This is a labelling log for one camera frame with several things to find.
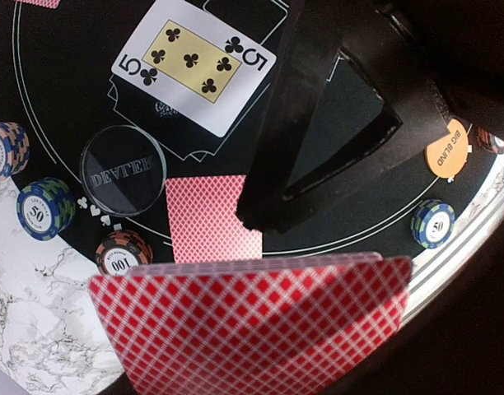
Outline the blue white chip seat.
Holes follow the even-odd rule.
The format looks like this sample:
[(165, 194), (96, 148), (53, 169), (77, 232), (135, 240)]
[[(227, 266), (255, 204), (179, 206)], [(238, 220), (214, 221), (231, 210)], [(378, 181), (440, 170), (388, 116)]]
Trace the blue white chip seat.
[(18, 123), (0, 123), (0, 182), (19, 174), (30, 160), (30, 141)]

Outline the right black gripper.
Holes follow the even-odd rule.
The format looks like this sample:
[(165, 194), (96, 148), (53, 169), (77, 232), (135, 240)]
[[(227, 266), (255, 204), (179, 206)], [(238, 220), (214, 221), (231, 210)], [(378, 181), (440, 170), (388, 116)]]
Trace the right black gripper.
[(451, 111), (504, 140), (504, 1), (397, 1)]

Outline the clear round dealer button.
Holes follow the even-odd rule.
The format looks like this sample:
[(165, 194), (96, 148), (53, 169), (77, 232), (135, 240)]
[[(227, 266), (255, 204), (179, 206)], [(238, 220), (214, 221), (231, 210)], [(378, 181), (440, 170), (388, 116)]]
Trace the clear round dealer button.
[(85, 194), (103, 212), (133, 217), (161, 196), (167, 164), (161, 146), (130, 125), (107, 127), (85, 145), (79, 164)]

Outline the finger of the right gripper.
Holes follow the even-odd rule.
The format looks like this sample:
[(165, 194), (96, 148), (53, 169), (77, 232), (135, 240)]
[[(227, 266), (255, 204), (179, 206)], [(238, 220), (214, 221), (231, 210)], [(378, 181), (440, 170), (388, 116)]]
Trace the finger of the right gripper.
[[(344, 61), (381, 100), (380, 112), (324, 163), (292, 171), (319, 130), (340, 132), (344, 91), (327, 80)], [(278, 47), (257, 149), (236, 215), (284, 233), (401, 165), (446, 134), (449, 111), (395, 1), (295, 1)]]

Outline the five of clubs card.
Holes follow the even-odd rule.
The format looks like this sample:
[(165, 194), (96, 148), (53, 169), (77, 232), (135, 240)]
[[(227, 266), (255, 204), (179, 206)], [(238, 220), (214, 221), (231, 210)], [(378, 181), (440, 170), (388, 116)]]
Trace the five of clubs card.
[(224, 137), (276, 63), (273, 53), (186, 1), (156, 1), (111, 71)]

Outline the green chip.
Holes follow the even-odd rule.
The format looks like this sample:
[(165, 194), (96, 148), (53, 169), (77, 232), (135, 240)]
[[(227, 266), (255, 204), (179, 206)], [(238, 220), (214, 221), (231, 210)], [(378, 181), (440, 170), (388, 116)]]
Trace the green chip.
[(21, 226), (32, 238), (48, 241), (72, 224), (76, 201), (64, 181), (45, 177), (20, 191), (16, 214)]

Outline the round black poker mat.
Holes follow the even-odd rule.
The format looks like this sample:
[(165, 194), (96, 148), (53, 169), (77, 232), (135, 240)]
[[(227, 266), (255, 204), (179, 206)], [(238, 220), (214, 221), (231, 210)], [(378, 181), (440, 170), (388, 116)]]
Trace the round black poker mat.
[[(94, 257), (118, 221), (98, 213), (84, 196), (79, 165), (84, 146), (107, 127), (129, 125), (151, 134), (171, 178), (249, 170), (268, 102), (267, 81), (229, 133), (216, 138), (113, 75), (113, 61), (150, 7), (149, 1), (62, 1), (49, 9), (0, 1), (0, 122), (19, 123), (31, 150), (27, 167), (0, 185), (1, 249), (35, 245), (17, 219), (17, 194), (33, 181), (54, 176), (68, 184), (77, 203), (76, 217), (60, 239)], [(468, 220), (503, 185), (497, 174), (500, 161), (475, 147), (448, 183), (417, 155), (287, 233), (265, 235), (263, 251), (272, 257), (370, 250), (419, 255), (421, 246), (409, 228), (418, 202), (441, 199)]]

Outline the red playing card deck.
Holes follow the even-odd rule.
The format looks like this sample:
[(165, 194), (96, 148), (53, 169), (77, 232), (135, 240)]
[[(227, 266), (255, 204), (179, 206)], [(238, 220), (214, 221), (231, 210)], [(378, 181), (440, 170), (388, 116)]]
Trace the red playing card deck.
[(139, 394), (317, 394), (399, 330), (412, 272), (378, 253), (154, 264), (89, 291)]

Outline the red chip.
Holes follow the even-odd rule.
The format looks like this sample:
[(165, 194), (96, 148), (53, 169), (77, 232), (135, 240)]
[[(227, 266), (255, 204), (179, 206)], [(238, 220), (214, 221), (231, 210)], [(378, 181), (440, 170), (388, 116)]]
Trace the red chip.
[(117, 230), (107, 235), (95, 252), (101, 274), (124, 276), (132, 267), (153, 262), (150, 244), (137, 232)]
[(492, 135), (481, 127), (477, 128), (477, 141), (480, 147), (485, 151), (496, 155), (504, 154), (504, 141), (499, 137)]

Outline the orange big blind button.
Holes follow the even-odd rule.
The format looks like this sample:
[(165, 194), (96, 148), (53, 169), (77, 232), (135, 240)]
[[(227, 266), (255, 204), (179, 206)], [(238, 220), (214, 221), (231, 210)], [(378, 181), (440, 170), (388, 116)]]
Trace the orange big blind button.
[(429, 170), (438, 178), (451, 180), (465, 166), (472, 148), (464, 125), (453, 118), (447, 125), (447, 134), (425, 149)]

